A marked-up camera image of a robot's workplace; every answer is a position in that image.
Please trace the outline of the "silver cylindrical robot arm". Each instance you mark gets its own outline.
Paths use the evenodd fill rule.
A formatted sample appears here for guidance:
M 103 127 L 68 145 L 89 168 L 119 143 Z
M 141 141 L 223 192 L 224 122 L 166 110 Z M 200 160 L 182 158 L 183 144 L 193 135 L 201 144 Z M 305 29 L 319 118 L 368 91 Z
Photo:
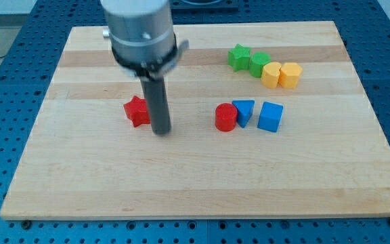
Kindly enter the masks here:
M 152 131 L 171 131 L 164 76 L 173 70 L 189 41 L 177 42 L 168 0 L 101 0 L 116 62 L 138 77 Z

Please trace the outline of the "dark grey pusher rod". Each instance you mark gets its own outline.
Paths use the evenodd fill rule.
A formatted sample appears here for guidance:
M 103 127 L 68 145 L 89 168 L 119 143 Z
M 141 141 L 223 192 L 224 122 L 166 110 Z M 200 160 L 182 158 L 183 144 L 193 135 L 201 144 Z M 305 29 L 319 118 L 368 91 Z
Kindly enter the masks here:
M 165 81 L 163 78 L 140 78 L 144 99 L 148 109 L 151 128 L 157 136 L 164 136 L 171 131 L 171 118 Z

